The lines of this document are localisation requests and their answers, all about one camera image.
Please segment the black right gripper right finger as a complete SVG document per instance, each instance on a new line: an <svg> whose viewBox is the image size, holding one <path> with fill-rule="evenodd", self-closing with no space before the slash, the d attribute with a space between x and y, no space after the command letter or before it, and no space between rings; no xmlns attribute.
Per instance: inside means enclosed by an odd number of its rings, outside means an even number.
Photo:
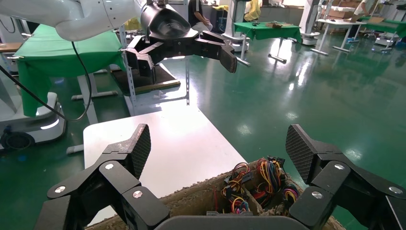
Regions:
<svg viewBox="0 0 406 230"><path fill-rule="evenodd" d="M312 139L298 124L288 127L285 148L307 185L289 216L306 229L321 229L336 207L370 230L405 229L403 187L356 166L338 147Z"/></svg>

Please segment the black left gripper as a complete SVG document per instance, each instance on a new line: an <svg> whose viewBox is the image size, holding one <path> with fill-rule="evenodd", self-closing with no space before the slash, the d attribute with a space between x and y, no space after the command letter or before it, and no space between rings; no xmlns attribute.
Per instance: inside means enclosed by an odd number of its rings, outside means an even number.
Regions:
<svg viewBox="0 0 406 230"><path fill-rule="evenodd" d="M168 4L147 3L140 19L146 35L133 36L123 49L138 76L157 79L166 72L161 60L191 55L218 60L228 72L236 72L238 60L230 40L209 31L199 34Z"/></svg>

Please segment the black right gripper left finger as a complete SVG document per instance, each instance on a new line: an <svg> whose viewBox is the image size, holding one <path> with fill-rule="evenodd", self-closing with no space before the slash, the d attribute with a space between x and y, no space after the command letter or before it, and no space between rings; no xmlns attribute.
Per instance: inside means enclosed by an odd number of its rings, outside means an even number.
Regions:
<svg viewBox="0 0 406 230"><path fill-rule="evenodd" d="M155 229L169 218L169 209L139 180L150 151L149 127L139 124L129 139L108 145L93 165L52 186L34 228L82 230L112 207L129 229Z"/></svg>

